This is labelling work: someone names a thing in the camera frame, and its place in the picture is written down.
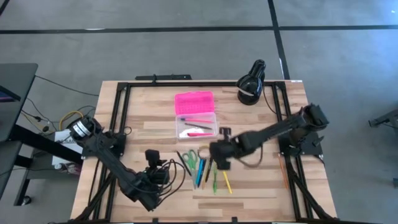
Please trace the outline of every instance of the table leg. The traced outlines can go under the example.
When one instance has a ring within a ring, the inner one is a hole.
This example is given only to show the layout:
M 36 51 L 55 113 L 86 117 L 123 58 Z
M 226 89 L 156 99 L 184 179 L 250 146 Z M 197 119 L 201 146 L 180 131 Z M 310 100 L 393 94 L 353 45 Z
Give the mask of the table leg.
M 27 186 L 29 185 L 29 182 L 30 182 L 30 179 L 26 179 L 26 176 L 24 177 L 24 179 L 25 179 L 24 182 L 19 187 L 17 198 L 15 199 L 15 202 L 14 202 L 14 206 L 21 206 L 24 201 Z
M 17 159 L 15 160 L 14 165 L 15 166 L 20 166 L 20 167 L 25 167 L 25 168 L 29 168 L 30 165 L 32 164 L 32 159 L 25 157 L 25 156 L 17 156 Z
M 57 143 L 51 141 L 39 134 L 29 131 L 19 125 L 14 125 L 10 136 L 12 141 L 20 141 L 36 149 L 45 151 L 51 155 L 82 165 L 81 154 Z

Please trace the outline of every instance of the pink pen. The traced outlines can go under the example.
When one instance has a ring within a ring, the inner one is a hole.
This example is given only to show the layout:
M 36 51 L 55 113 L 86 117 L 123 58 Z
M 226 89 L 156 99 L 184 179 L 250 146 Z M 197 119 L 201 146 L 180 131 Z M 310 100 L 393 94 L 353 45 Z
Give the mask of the pink pen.
M 212 133 L 188 133 L 188 136 L 190 137 L 196 137 L 196 136 L 212 136 Z
M 198 123 L 214 123 L 212 121 L 209 120 L 202 120 L 202 119 L 191 119 L 191 118 L 181 118 L 182 121 L 191 121 L 191 122 L 198 122 Z

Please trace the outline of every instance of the cable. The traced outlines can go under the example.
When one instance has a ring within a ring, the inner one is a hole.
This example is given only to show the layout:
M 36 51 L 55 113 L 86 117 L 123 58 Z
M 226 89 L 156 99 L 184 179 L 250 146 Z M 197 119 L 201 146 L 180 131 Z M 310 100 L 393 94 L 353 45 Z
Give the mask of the cable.
M 130 129 L 130 132 L 129 132 L 128 134 L 126 134 L 126 133 L 125 133 L 125 135 L 129 135 L 129 134 L 131 134 L 131 133 L 132 133 L 132 129 L 131 129 L 131 127 L 130 127 L 130 126 L 126 126 L 126 127 L 124 127 L 124 129 L 126 129 L 126 128 L 129 128 L 129 129 Z
M 35 127 L 37 130 L 39 130 L 41 133 L 44 133 L 43 132 L 43 128 L 44 128 L 43 126 L 41 126 L 39 123 L 34 124 L 24 113 L 21 113 L 21 114 L 26 118 L 26 120 L 29 121 L 29 123 L 31 125 L 33 125 L 33 127 Z
M 170 170 L 170 166 L 172 165 L 172 161 L 174 162 L 174 160 L 173 159 L 171 159 L 170 160 L 170 162 L 169 162 L 169 166 L 167 167 L 167 172 Z M 167 179 L 167 175 L 164 175 L 164 178 L 163 178 L 163 184 L 160 186 L 160 190 L 159 190 L 159 192 L 162 192 L 163 191 L 163 186 L 166 184 L 166 179 Z
M 173 189 L 172 184 L 174 183 L 175 178 L 177 177 L 177 165 L 176 165 L 174 160 L 173 160 L 173 164 L 174 164 L 174 177 L 173 177 L 173 180 L 166 187 L 164 187 L 163 190 L 167 189 L 169 187 L 170 187 L 170 189 L 167 192 L 160 194 L 160 196 L 168 194 Z
M 86 106 L 82 106 L 81 108 L 77 109 L 77 111 L 80 111 L 80 110 L 82 110 L 83 108 L 86 108 L 86 107 L 92 107 L 93 109 L 91 109 L 91 110 L 89 110 L 87 113 L 85 113 L 85 114 L 84 114 L 85 116 L 89 115 L 90 112 L 92 112 L 93 110 L 96 109 L 95 106 L 86 105 Z M 67 119 L 71 118 L 72 116 L 73 116 L 73 114 L 68 115 L 63 121 L 66 121 Z M 66 128 L 70 128 L 70 126 L 71 126 L 72 124 L 74 124 L 76 121 L 78 121 L 79 119 L 80 119 L 80 118 L 76 118 L 76 119 L 74 119 L 73 121 L 71 121 L 71 122 L 67 125 Z
M 264 86 L 262 87 L 262 94 L 264 95 L 264 99 L 266 99 L 266 103 L 267 103 L 268 108 L 269 108 L 274 114 L 277 114 L 277 113 L 269 106 L 269 103 L 268 103 L 268 100 L 267 100 L 267 97 L 266 97 L 266 93 L 265 93 L 265 91 L 264 91 Z
M 24 111 L 24 110 L 21 110 L 21 111 L 24 112 L 26 115 L 29 115 L 29 116 L 31 116 L 32 118 L 36 119 L 36 121 L 38 121 L 38 122 L 40 122 L 40 121 L 47 121 L 46 119 L 43 119 L 43 118 L 41 118 L 41 117 L 39 117 L 39 116 L 34 116 L 34 115 L 32 115 L 32 114 L 30 114 L 30 113 Z
M 323 161 L 323 155 L 313 155 L 315 158 L 319 159 L 323 165 L 325 165 L 325 161 Z
M 397 127 L 394 127 L 393 125 L 390 125 L 390 124 L 386 124 L 386 123 L 381 123 L 381 124 L 385 125 L 387 127 L 390 127 L 390 128 L 398 129 Z
M 66 115 L 64 115 L 62 118 L 61 118 L 61 120 L 60 120 L 60 124 L 59 124 L 59 129 L 60 130 L 62 130 L 62 122 L 65 120 L 65 118 L 68 116 L 68 115 L 73 115 L 73 114 L 75 114 L 75 113 L 77 113 L 77 114 L 79 114 L 80 115 L 80 118 L 83 118 L 84 116 L 83 116 L 83 114 L 80 112 L 80 111 L 71 111 L 71 112 L 69 112 L 69 113 L 67 113 Z
M 181 184 L 180 184 L 173 192 L 171 192 L 171 193 L 168 194 L 166 197 L 164 197 L 164 198 L 157 204 L 157 206 L 159 206 L 166 198 L 170 197 L 170 196 L 173 195 L 175 192 L 177 192 L 177 191 L 181 188 L 182 184 L 184 183 L 186 170 L 185 170 L 184 166 L 183 166 L 181 163 L 175 162 L 175 161 L 174 161 L 174 163 L 176 163 L 177 165 L 179 165 L 180 167 L 182 167 L 182 169 L 184 170 L 184 175 L 183 175 L 183 177 L 182 177 Z
M 47 122 L 51 123 L 51 125 L 52 125 L 53 128 L 54 128 L 54 131 L 56 131 L 57 128 L 55 127 L 54 123 L 51 122 L 50 119 L 48 119 L 48 117 L 44 116 L 44 115 L 39 111 L 39 109 L 37 109 L 35 103 L 34 103 L 31 99 L 29 99 L 28 97 L 27 97 L 26 99 L 29 100 L 29 101 L 32 103 L 33 107 L 36 109 L 36 111 L 39 113 L 39 115 L 41 115 L 41 117 L 47 119 Z
M 31 171 L 42 171 L 42 170 L 54 170 L 54 171 L 58 171 L 58 170 L 56 170 L 56 169 L 26 169 L 26 168 L 16 168 L 16 169 L 11 169 L 11 170 L 9 170 L 9 171 L 5 171 L 5 172 L 1 173 L 1 174 L 0 174 L 0 177 L 1 177 L 2 175 L 4 175 L 4 174 L 7 174 L 7 173 L 12 172 L 12 171 L 14 171 L 14 170 L 21 170 L 21 169 L 24 169 L 24 170 L 31 170 Z
M 99 164 L 100 164 L 100 160 L 97 159 L 97 164 L 95 165 L 95 172 L 94 172 L 93 182 L 91 183 L 90 194 L 88 196 L 88 204 L 90 204 L 91 196 L 93 195 L 94 183 L 95 183 L 95 179 L 97 177 L 97 169 L 98 169 Z
M 36 75 L 36 77 L 37 77 L 37 78 L 41 78 L 41 79 L 43 79 L 43 80 L 45 80 L 45 81 L 47 81 L 47 82 L 53 83 L 54 85 L 57 85 L 57 86 L 60 86 L 60 87 L 64 87 L 64 88 L 66 88 L 66 89 L 68 89 L 68 90 L 71 90 L 71 91 L 75 91 L 75 92 L 77 92 L 77 93 L 81 93 L 81 94 L 85 94 L 85 95 L 89 95 L 89 96 L 99 96 L 99 95 L 97 95 L 97 94 L 85 93 L 85 92 L 83 92 L 83 91 L 79 91 L 79 90 L 75 90 L 75 89 L 69 88 L 69 87 L 67 87 L 67 86 L 58 84 L 58 83 L 53 82 L 53 81 L 51 81 L 51 80 L 48 80 L 48 79 L 46 79 L 46 78 L 40 77 L 40 76 L 38 76 L 38 75 Z
M 236 159 L 237 161 L 239 161 L 240 163 L 242 163 L 243 165 L 250 167 L 250 168 L 256 168 L 260 165 L 260 163 L 262 162 L 262 152 L 263 152 L 263 148 L 261 146 L 261 151 L 260 151 L 260 159 L 256 164 L 248 164 L 247 162 L 244 162 L 241 159 Z

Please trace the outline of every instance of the yellow pencil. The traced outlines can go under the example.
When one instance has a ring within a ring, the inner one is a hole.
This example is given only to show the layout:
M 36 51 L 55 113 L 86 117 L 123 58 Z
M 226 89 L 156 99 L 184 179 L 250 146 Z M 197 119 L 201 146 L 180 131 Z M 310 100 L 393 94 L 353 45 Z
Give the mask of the yellow pencil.
M 228 176 L 226 175 L 225 171 L 223 171 L 223 174 L 224 174 L 224 179 L 225 179 L 226 185 L 228 187 L 229 193 L 231 194 L 232 193 L 232 189 L 231 189 L 231 186 L 229 184 Z

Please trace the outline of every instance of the blue marker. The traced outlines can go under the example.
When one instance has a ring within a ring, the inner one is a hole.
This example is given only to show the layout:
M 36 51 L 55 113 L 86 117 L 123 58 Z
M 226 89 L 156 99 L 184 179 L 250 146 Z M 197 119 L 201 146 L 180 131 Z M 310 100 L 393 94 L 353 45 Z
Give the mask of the blue marker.
M 202 172 L 202 167 L 203 167 L 203 159 L 200 159 L 199 169 L 198 169 L 198 175 L 197 175 L 197 182 L 196 182 L 197 186 L 198 186 L 199 183 L 200 183 L 200 174 L 201 174 L 201 172 Z
M 198 187 L 200 187 L 201 178 L 203 177 L 203 173 L 205 172 L 205 166 L 206 166 L 206 159 L 203 160 L 203 165 L 201 166 L 201 172 L 200 172 Z

